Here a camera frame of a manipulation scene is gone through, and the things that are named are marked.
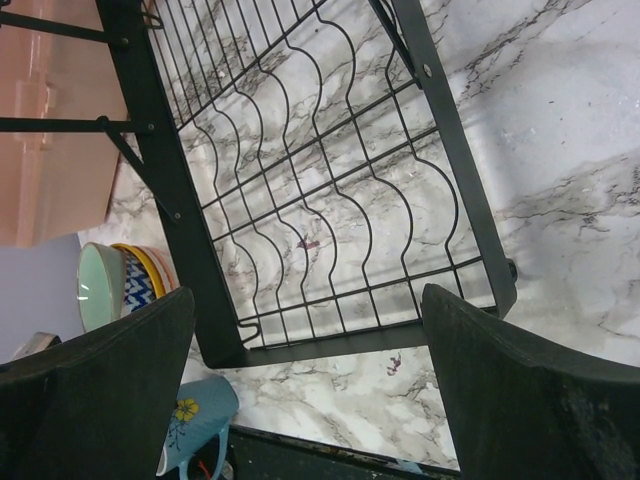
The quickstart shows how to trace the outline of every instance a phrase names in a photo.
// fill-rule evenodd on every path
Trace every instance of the dish rack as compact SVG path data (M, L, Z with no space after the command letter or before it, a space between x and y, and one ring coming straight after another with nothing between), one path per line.
M419 0L95 5L103 31L0 26L108 44L130 120L0 132L111 139L154 194L209 367L424 345L427 282L507 314L515 264Z

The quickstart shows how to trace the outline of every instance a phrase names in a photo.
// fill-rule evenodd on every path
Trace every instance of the pink container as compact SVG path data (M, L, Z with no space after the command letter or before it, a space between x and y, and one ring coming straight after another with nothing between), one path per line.
M95 3L19 0L4 11L101 30ZM125 120L109 48L0 28L0 116ZM29 247L101 224L118 151L104 134L0 134L0 245Z

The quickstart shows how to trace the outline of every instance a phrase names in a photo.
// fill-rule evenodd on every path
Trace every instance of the black metal dish rack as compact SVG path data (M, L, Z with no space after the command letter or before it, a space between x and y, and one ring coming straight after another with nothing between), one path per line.
M6 0L0 2L4 7L9 3ZM186 5L166 2L147 8L139 0L96 0L104 28L102 32L23 17L7 9L0 11L2 28L29 28L108 44L131 118L126 122L110 121L106 117L97 120L0 118L0 132L104 132L109 136L155 196L180 282L192 289L196 300L196 336L208 366L242 367L424 345L426 340L418 303L420 289L427 281L437 282L440 276L449 275L452 279L451 288L464 298L465 282L462 277L465 269L472 266L480 266L482 272L486 272L484 275L493 298L491 305L480 306L500 318L506 315L516 299L515 265L505 258L420 0L365 2L363 8L370 8L367 12L372 17L375 15L375 21L384 28L390 42L387 56L381 60L378 65L380 68L375 73L381 75L379 78L384 81L370 89L372 92L368 92L364 99L360 95L358 101L354 100L356 94L353 92L361 93L361 90L367 89L357 90L356 76L364 85L362 79L365 77L362 75L367 72L357 70L354 41L348 29L340 24L340 15L329 15L326 11L337 4L351 5L353 2L287 0L276 5L273 0L203 0L198 2L199 7L192 1L185 0L184 3ZM274 28L276 34L269 34L268 30L273 31ZM318 29L329 29L330 38L340 38L346 52L347 60L342 60L336 67L346 72L342 83L346 90L341 91L339 101L330 106L321 105L323 88L326 88L329 80L313 48L309 47L308 42L313 42L313 35L311 39L306 39L307 43L300 40L300 32L311 31L310 28L316 34ZM289 100L292 90L282 81L278 70L293 54L305 59L317 79L317 83L312 84L316 92L304 116L308 126L306 130L302 129L304 131L293 126ZM273 157L270 161L265 160L268 155L263 146L273 140L265 132L270 122L275 120L271 119L269 112L261 111L253 97L256 85L267 80L278 86L286 116L283 128L279 131L279 147L276 153L269 152ZM420 90L420 95L426 97L432 120L420 128L414 128L408 126L406 115L403 114L403 95L412 92L415 96ZM224 109L218 108L220 102L240 100L243 105L253 109L255 118L259 119L258 133L252 140L258 146L253 150L245 150L243 155L240 144L245 126L231 118ZM395 133L400 140L383 153L373 154L365 134L367 118L375 115L376 109L383 104L388 107L385 114L393 113L396 122L399 122ZM331 115L327 113L329 108L333 112ZM222 161L230 142L215 139L215 129L209 128L213 121L206 120L212 117L206 115L223 118L231 138L236 139L233 145L235 160L231 163ZM194 186L183 150L184 132L189 128L193 134L189 147L198 142L206 143L212 154L211 161L216 163L210 192L212 197L207 202L201 201L202 192L198 192ZM332 136L345 128L349 128L350 135L357 140L351 151L360 160L351 162L350 168L343 168L338 173L335 157L327 152L331 138L335 138ZM135 134L140 158L122 136L125 133ZM424 142L432 142L429 145L433 146L434 138L436 142L441 142L449 159L445 167L423 158ZM317 168L325 175L323 181L316 182L312 187L301 184L301 154L313 156ZM385 175L385 172L393 172L402 161L415 162L416 168L432 172L439 181L445 182L450 195L446 206L452 209L453 225L444 241L432 247L434 252L440 252L441 264L421 267L418 272L407 259L407 252L415 242L421 240L414 231L414 212L416 208L422 208L416 203L420 199L408 198L402 183ZM295 188L293 198L279 201L274 193L277 189L274 183L277 177L274 174L283 167L287 168L290 184ZM224 191L220 191L217 179L223 168L228 169L226 173L230 180L227 179ZM258 181L268 201L267 207L256 215L254 207L247 203L246 195ZM360 187L375 185L393 192L394 198L405 209L403 215L408 218L409 233L397 259L400 274L393 278L376 281L370 273L371 265L381 261L376 258L374 245L378 245L376 242L381 235L376 225L385 219L374 218L367 213L370 206L348 190L345 185L349 182L360 182ZM423 202L428 197L430 187L425 185L424 188ZM242 214L246 220L238 221L235 218L237 212L234 210L236 213L230 215L225 207L225 204L228 205L225 202L234 195L244 208ZM363 237L366 254L359 259L357 266L362 272L361 285L358 287L341 289L335 281L333 275L336 264L343 261L338 253L342 247L336 235L334 219L314 206L316 195L335 195L341 202L348 203L357 212L363 231L368 235ZM212 206L218 209L224 223L222 229L216 232L212 231L206 218ZM283 218L288 208L298 209L305 216L313 217L326 232L322 247L329 254L333 253L333 257L332 266L326 272L323 295L312 298L308 284L305 284L312 268L309 252L320 241L316 243L299 224ZM477 249L473 255L467 254L466 258L458 260L454 258L459 255L452 251L452 239L464 214ZM265 221L286 229L293 239L293 245L285 249L262 231ZM244 231L250 231L268 242L276 265L280 265L279 278L276 275L274 284L275 308L261 308L256 303L256 296L263 287L256 266L256 261L261 259L252 255L234 237L241 236ZM225 281L225 271L216 254L216 248L221 254L220 245L229 241L241 252L244 261L253 266L250 273L254 282L253 293L249 295L251 298L244 299L252 310L240 318L237 305L234 306L234 300L237 302L238 299L232 298ZM292 247L299 250L296 250L298 264L304 265L300 269L302 277L299 285L297 282L294 285L299 296L293 300L284 299L281 294L290 272L290 262L293 262ZM399 321L386 322L381 313L384 302L375 297L385 289L397 286L406 287L404 295L412 303L412 313ZM368 305L373 325L354 326L343 314L343 302L357 295L364 296L362 298ZM317 323L314 328L310 309L318 305L335 307L337 330L320 332ZM285 316L292 312L308 320L306 338L296 337L295 332L288 328L289 320L285 320ZM279 319L281 340L265 340L263 322L267 317ZM247 344L252 345L249 342L253 342L253 346L246 348Z

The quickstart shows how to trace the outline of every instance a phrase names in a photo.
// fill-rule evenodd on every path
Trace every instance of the mug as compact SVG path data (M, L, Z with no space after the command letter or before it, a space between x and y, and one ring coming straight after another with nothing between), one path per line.
M180 480L188 480L189 460L217 435L218 462L211 476L217 479L227 455L229 424L238 406L231 384L219 375L181 385L156 475L178 467Z

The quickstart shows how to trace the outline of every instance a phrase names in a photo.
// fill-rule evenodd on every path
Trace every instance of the wall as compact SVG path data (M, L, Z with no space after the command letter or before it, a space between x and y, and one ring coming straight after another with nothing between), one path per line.
M30 249L0 247L0 363L37 331L83 332L76 303L77 235Z

